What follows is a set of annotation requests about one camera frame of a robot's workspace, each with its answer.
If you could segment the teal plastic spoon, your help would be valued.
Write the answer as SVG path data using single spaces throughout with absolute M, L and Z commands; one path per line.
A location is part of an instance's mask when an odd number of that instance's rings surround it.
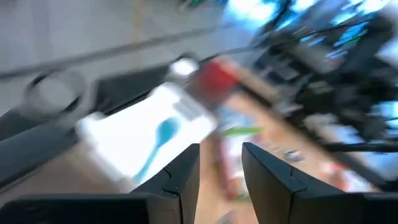
M 176 135 L 178 129 L 179 129 L 179 123 L 176 118 L 167 118 L 158 125 L 156 131 L 156 143 L 153 149 L 151 150 L 149 157 L 146 160 L 144 166 L 134 177 L 134 181 L 137 184 L 142 182 L 150 165 L 155 159 L 159 149 Z

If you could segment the white-lid spice jar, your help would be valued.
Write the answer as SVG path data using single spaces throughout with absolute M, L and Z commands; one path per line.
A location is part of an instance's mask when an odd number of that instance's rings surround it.
M 189 77 L 199 69 L 199 64 L 192 58 L 180 58 L 169 66 L 169 73 L 174 77 Z

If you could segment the orange ramen packet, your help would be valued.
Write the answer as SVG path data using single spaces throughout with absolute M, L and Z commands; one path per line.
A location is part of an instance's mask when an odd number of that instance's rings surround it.
M 345 192 L 377 192 L 367 180 L 341 164 L 327 163 L 323 165 L 326 182 Z

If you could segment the black aluminium table frame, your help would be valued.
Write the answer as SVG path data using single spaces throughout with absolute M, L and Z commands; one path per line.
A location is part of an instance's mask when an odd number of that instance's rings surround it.
M 398 192 L 398 94 L 383 85 L 333 86 L 304 77 L 272 86 L 256 77 L 239 86 L 329 156 L 375 187 Z

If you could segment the pink green ramen packet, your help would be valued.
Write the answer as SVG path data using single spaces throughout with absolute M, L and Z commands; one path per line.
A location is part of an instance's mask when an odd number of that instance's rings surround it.
M 258 127 L 232 127 L 218 129 L 214 134 L 214 157 L 221 188 L 228 200 L 249 200 L 243 165 L 244 142 L 258 142 L 262 129 Z

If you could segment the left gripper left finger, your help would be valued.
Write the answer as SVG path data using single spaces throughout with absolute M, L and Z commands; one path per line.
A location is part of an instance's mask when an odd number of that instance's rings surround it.
M 194 224 L 200 186 L 200 145 L 188 146 L 131 192 L 140 202 L 134 224 Z

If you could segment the white plastic bin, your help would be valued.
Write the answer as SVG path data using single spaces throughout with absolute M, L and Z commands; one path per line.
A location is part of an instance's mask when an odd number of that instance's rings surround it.
M 177 108 L 183 94 L 174 83 L 163 83 L 135 105 L 105 116 L 95 112 L 75 126 L 79 138 L 88 146 L 89 158 L 105 177 L 128 193 L 149 180 L 188 146 L 200 143 L 215 130 L 217 121 L 209 113 L 189 118 Z M 134 181 L 156 143 L 158 125 L 167 118 L 176 118 L 176 135 L 158 151 L 142 182 Z

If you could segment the red plastic bowl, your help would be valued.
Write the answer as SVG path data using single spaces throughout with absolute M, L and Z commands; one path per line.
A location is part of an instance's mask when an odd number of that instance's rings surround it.
M 204 63 L 198 75 L 198 88 L 214 100 L 226 97 L 239 81 L 237 67 L 229 60 L 214 59 Z

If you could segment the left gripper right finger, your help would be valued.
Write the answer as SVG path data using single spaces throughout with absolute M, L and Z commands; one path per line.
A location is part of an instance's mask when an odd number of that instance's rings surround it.
M 361 197 L 280 160 L 251 142 L 242 146 L 249 196 L 259 224 L 363 224 Z

